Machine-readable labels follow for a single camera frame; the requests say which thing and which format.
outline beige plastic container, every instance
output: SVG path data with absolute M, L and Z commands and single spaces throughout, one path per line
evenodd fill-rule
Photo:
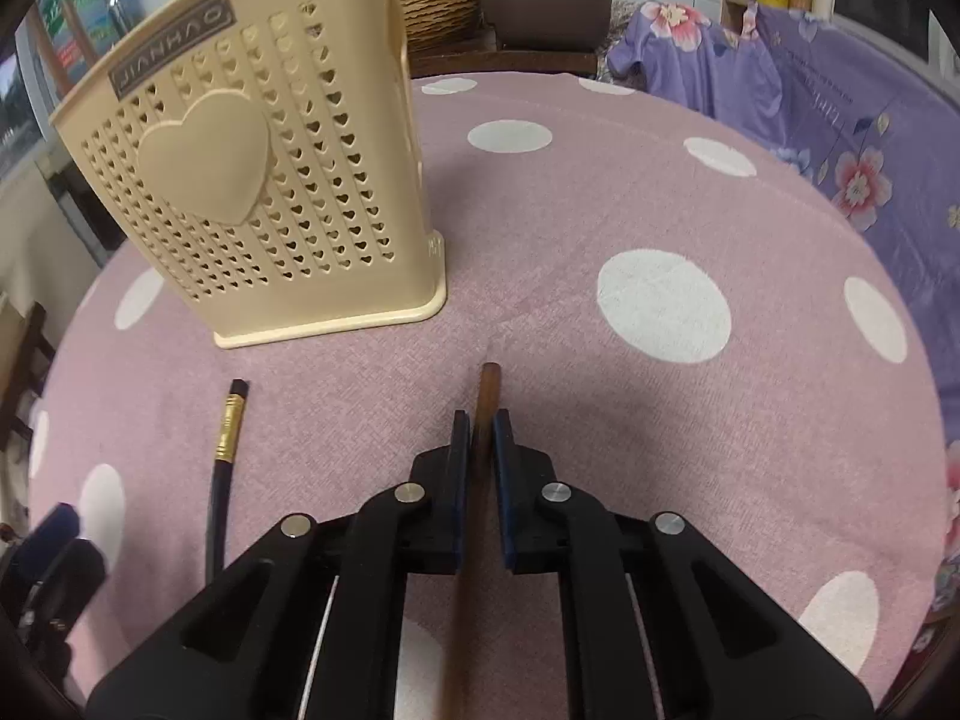
M 174 0 L 51 119 L 232 347 L 443 306 L 410 95 L 400 0 Z

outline microwave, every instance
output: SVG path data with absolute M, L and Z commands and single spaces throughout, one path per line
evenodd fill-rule
M 833 0 L 833 22 L 960 103 L 960 58 L 923 0 Z

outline round table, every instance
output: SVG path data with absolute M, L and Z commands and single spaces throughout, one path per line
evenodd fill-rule
M 449 297 L 433 319 L 232 351 L 130 245 L 35 420 L 31 508 L 78 504 L 109 579 L 73 632 L 87 692 L 203 584 L 229 380 L 250 380 L 227 559 L 287 512 L 403 481 L 503 367 L 517 440 L 615 512 L 681 512 L 866 683 L 888 688 L 943 549 L 943 430 L 882 266 L 763 149 L 572 76 L 415 89 Z M 493 550 L 496 542 L 491 543 Z M 556 580 L 488 565 L 470 715 L 565 716 Z M 452 581 L 416 577 L 397 717 L 431 717 Z

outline gold ferrule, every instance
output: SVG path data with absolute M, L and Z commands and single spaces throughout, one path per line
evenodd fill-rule
M 227 398 L 227 410 L 220 424 L 220 440 L 217 442 L 217 459 L 233 462 L 237 452 L 237 439 L 240 436 L 240 420 L 243 419 L 244 399 L 240 395 Z

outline heart emblem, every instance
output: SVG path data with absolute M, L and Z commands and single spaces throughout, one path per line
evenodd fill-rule
M 224 224 L 250 215 L 267 175 L 270 128 L 259 107 L 232 89 L 208 92 L 182 122 L 144 132 L 140 178 L 171 206 Z

